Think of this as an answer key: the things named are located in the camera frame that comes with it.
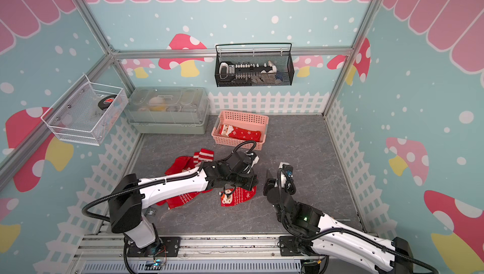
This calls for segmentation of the white black remote in basket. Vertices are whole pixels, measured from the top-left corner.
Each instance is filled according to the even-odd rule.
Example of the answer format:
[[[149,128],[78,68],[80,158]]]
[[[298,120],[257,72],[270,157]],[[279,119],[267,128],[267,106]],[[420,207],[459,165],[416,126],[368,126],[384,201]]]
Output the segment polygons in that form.
[[[265,84],[276,80],[277,67],[272,62],[260,64],[233,64],[222,62],[219,65],[218,80],[226,84],[248,86]]]

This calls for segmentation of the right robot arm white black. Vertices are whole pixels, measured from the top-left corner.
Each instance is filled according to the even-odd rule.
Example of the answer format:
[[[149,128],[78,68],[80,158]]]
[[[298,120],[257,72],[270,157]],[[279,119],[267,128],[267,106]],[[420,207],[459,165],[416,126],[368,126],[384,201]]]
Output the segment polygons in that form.
[[[293,167],[281,163],[275,175],[266,174],[263,195],[276,211],[277,220],[288,233],[279,238],[283,256],[318,256],[323,273],[331,257],[348,262],[369,273],[413,273],[415,266],[437,273],[433,266],[413,257],[409,243],[372,236],[353,229],[323,211],[296,202]]]

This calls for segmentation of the red white striped sock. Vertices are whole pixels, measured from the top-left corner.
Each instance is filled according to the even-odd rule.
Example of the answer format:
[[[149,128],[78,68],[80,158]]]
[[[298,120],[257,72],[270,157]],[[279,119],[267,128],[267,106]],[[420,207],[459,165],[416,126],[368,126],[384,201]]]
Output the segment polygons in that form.
[[[220,193],[222,207],[234,207],[241,203],[248,202],[257,193],[257,187],[252,190],[245,190],[243,188],[226,189]]]

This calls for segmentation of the clear lidded storage box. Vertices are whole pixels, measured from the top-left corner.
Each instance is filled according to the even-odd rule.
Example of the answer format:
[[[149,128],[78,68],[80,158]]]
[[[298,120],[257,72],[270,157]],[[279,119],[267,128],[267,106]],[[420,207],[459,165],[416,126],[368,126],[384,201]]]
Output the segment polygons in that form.
[[[205,134],[209,99],[202,87],[137,87],[124,113],[142,134]]]

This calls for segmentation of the black red tape measure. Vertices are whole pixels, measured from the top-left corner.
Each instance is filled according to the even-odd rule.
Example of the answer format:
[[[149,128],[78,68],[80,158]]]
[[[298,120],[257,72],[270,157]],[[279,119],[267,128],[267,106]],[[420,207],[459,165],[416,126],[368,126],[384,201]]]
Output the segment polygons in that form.
[[[109,96],[102,98],[98,102],[99,109],[102,110],[102,111],[107,110],[110,107],[110,105],[114,102],[116,97],[117,97],[117,95],[109,95]]]

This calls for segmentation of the pink plastic basket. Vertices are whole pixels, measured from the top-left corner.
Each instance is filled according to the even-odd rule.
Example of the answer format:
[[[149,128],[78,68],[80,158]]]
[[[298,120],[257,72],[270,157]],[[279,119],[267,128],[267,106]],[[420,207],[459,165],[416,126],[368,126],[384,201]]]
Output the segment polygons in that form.
[[[255,150],[262,150],[267,137],[269,117],[254,113],[223,110],[211,133],[216,144],[235,147],[244,141],[256,142]]]

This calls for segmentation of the red sock white lettering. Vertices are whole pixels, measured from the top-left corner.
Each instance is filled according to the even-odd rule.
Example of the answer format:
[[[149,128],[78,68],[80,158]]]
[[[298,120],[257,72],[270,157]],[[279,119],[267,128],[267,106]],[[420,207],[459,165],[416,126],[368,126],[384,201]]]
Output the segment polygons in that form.
[[[185,172],[187,172],[188,175],[195,173],[203,160],[213,160],[212,154],[209,154],[208,156],[208,159],[200,159],[200,153],[195,153],[193,157],[178,157],[165,174],[166,176],[173,176],[174,174]],[[208,192],[207,182],[202,181],[201,178],[202,176],[198,176],[167,183],[165,188],[163,188],[163,190],[167,190],[167,192],[161,195],[163,200],[156,202],[156,205],[161,206],[167,203],[169,209],[174,209],[189,203],[200,193]]]

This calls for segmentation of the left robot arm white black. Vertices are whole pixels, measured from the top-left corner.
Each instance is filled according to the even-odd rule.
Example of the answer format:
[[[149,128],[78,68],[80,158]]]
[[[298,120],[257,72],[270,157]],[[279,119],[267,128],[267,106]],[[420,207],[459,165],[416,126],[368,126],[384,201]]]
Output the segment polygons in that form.
[[[128,174],[111,194],[87,203],[81,212],[86,217],[109,222],[114,234],[123,234],[140,250],[154,250],[161,246],[162,240],[143,210],[169,198],[214,188],[223,192],[226,187],[253,190],[258,183],[253,170],[258,163],[256,146],[254,140],[245,141],[223,159],[203,161],[194,169],[160,178],[139,179]]]

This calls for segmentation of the red Santa sock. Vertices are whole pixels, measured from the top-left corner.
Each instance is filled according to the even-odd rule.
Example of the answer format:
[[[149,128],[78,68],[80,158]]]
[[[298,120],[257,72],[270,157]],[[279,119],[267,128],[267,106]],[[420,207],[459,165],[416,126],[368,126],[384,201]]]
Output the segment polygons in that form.
[[[219,130],[219,135],[242,141],[253,140],[255,142],[260,142],[262,133],[260,131],[247,130],[236,126],[223,124]]]

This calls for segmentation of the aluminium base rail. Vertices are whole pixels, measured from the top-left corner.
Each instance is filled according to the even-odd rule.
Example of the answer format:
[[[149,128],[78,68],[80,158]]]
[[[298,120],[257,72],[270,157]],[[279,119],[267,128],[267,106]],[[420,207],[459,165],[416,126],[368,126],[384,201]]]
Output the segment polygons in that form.
[[[304,261],[318,256],[282,256],[279,234],[186,234],[155,261],[130,257],[135,273],[302,273]],[[127,273],[124,238],[119,234],[85,236],[68,273]],[[170,251],[177,251],[172,256]]]

